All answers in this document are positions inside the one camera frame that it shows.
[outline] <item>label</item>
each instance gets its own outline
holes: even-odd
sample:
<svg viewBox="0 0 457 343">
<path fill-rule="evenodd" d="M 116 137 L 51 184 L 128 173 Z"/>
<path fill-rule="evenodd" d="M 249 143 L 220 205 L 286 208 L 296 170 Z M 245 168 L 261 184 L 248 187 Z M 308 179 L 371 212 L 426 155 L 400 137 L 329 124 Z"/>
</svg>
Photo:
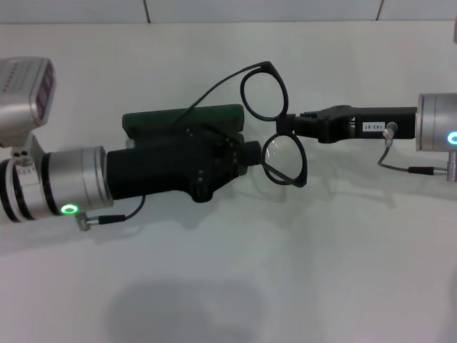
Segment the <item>label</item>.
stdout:
<svg viewBox="0 0 457 343">
<path fill-rule="evenodd" d="M 362 131 L 363 132 L 382 132 L 386 128 L 386 123 L 363 123 Z"/>
</svg>

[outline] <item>green led ring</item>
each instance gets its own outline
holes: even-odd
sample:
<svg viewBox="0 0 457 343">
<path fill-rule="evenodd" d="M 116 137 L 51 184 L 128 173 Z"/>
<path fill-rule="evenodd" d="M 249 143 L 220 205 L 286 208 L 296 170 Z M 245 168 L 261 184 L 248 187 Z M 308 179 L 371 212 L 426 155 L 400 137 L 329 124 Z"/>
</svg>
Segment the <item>green led ring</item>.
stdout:
<svg viewBox="0 0 457 343">
<path fill-rule="evenodd" d="M 73 204 L 63 205 L 60 208 L 60 212 L 62 212 L 63 214 L 75 214 L 75 213 L 77 213 L 78 210 L 79 210 L 79 208 Z"/>
</svg>

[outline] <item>silver metal housing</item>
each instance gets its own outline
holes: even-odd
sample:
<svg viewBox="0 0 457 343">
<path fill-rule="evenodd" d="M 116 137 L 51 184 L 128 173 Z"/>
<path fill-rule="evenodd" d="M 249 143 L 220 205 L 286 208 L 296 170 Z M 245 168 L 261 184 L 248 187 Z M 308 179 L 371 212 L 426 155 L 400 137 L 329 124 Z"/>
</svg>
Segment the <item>silver metal housing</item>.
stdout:
<svg viewBox="0 0 457 343">
<path fill-rule="evenodd" d="M 54 152 L 49 158 L 49 183 L 58 209 L 73 204 L 80 212 L 113 205 L 105 180 L 102 146 Z"/>
<path fill-rule="evenodd" d="M 48 120 L 56 75 L 49 59 L 0 59 L 0 145 L 21 146 Z"/>
<path fill-rule="evenodd" d="M 416 114 L 417 151 L 457 151 L 457 94 L 421 94 Z"/>
</svg>

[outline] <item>white surface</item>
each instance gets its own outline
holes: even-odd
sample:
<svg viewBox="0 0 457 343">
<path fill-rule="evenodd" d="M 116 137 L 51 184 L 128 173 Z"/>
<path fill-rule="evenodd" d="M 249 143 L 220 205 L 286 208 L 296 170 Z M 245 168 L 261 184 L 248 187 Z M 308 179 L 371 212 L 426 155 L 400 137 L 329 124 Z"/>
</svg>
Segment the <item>white surface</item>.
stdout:
<svg viewBox="0 0 457 343">
<path fill-rule="evenodd" d="M 112 150 L 124 145 L 122 114 L 187 106 L 257 61 L 283 76 L 291 113 L 457 91 L 452 32 L 453 22 L 0 26 L 0 56 L 55 63 L 45 150 Z M 205 104 L 240 102 L 239 82 Z M 277 106 L 262 95 L 259 110 Z M 272 131 L 246 117 L 248 139 Z M 157 194 L 131 221 L 85 234 L 72 218 L 1 227 L 0 341 L 455 342 L 455 187 L 378 168 L 382 141 L 304 142 L 303 189 L 256 167 L 207 204 Z M 445 159 L 414 141 L 388 158 Z"/>
<path fill-rule="evenodd" d="M 454 20 L 455 0 L 385 0 L 380 20 Z"/>
<path fill-rule="evenodd" d="M 146 0 L 153 23 L 374 20 L 381 0 Z"/>
<path fill-rule="evenodd" d="M 143 0 L 0 0 L 0 23 L 146 23 Z"/>
</svg>

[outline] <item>blue led light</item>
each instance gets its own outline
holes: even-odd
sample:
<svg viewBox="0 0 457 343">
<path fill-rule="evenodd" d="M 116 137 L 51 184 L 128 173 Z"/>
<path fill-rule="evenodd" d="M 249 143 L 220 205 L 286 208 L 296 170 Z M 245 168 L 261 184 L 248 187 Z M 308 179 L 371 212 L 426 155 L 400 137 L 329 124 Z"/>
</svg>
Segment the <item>blue led light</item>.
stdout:
<svg viewBox="0 0 457 343">
<path fill-rule="evenodd" d="M 448 142 L 452 145 L 457 145 L 457 131 L 452 131 L 448 134 Z"/>
</svg>

